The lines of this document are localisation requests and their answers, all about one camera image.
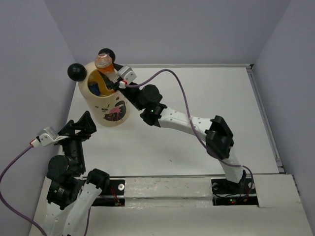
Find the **long orange capped bottle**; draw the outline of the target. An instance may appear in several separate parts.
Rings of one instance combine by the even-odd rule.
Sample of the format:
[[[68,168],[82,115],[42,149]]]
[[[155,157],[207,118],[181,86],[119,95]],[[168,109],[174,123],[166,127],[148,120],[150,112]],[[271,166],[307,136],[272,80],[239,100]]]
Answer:
[[[99,72],[104,74],[110,81],[116,82],[118,75],[115,71],[112,58],[105,53],[99,54],[95,60],[94,64]]]

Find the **clear bottle blue label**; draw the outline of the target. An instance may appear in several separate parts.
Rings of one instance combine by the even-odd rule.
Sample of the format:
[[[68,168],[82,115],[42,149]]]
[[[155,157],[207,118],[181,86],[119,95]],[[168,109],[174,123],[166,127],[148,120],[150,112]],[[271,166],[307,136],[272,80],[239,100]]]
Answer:
[[[97,82],[88,82],[88,89],[92,94],[94,94],[96,96],[101,95],[101,92],[99,90],[99,86],[98,86]]]

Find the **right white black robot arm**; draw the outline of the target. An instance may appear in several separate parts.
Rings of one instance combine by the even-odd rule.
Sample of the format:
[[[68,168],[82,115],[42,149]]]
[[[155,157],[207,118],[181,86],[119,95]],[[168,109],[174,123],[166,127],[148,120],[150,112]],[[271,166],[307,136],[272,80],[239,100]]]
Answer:
[[[163,72],[168,72],[179,80],[172,70],[162,69],[140,84],[134,83],[136,74],[127,65],[112,64],[105,68],[97,66],[97,70],[109,89],[119,91],[141,111],[140,117],[146,124],[194,135],[207,153],[220,162],[230,192],[237,193],[244,188],[245,167],[231,153],[234,146],[233,133],[224,118],[198,118],[190,114],[189,107],[186,107],[186,113],[183,114],[161,103],[162,95],[149,82]]]

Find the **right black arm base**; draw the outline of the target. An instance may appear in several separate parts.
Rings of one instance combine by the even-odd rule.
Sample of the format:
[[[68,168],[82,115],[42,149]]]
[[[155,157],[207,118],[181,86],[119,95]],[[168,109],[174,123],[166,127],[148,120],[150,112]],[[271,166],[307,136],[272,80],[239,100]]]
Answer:
[[[244,185],[239,188],[224,178],[211,180],[214,206],[258,206],[255,185],[246,178]]]

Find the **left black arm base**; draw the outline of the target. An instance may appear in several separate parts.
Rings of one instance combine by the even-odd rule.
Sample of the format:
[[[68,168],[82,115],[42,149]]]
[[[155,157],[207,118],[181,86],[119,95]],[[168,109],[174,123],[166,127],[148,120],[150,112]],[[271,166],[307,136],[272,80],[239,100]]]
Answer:
[[[93,202],[93,207],[124,207],[125,206],[125,179],[110,178],[108,188]]]

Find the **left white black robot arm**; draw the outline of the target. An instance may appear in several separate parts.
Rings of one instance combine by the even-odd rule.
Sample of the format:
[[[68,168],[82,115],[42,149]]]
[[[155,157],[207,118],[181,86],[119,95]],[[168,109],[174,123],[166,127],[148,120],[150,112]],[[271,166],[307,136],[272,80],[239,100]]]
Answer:
[[[51,181],[47,193],[47,211],[44,234],[48,236],[72,236],[100,194],[108,191],[108,173],[93,169],[86,180],[82,143],[96,132],[96,125],[89,111],[77,122],[70,120],[58,132],[47,128],[40,135],[45,144],[62,147],[63,153],[55,155],[48,163],[46,177]]]

